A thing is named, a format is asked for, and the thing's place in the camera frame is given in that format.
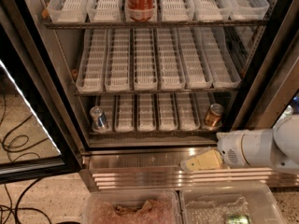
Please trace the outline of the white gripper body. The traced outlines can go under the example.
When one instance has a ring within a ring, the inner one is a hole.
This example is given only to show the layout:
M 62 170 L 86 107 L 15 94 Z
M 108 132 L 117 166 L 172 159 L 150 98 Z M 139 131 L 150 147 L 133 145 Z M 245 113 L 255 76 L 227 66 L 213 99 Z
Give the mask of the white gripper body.
M 242 149 L 242 141 L 246 130 L 217 133 L 217 148 L 224 162 L 230 167 L 248 167 Z

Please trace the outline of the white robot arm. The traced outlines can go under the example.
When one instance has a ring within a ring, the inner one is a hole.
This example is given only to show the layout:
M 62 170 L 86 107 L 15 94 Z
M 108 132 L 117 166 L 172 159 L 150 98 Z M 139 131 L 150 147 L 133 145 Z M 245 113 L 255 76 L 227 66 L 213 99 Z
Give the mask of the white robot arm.
M 217 133 L 216 148 L 206 147 L 180 163 L 186 172 L 221 168 L 269 167 L 299 172 L 299 116 L 280 119 L 271 129 Z

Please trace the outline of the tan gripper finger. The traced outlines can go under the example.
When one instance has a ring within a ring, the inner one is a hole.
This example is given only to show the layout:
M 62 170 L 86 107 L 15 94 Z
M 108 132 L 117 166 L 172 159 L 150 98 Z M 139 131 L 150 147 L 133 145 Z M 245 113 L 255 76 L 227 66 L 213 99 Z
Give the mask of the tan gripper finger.
M 207 148 L 183 160 L 180 166 L 185 172 L 220 169 L 223 166 L 223 160 L 217 150 Z

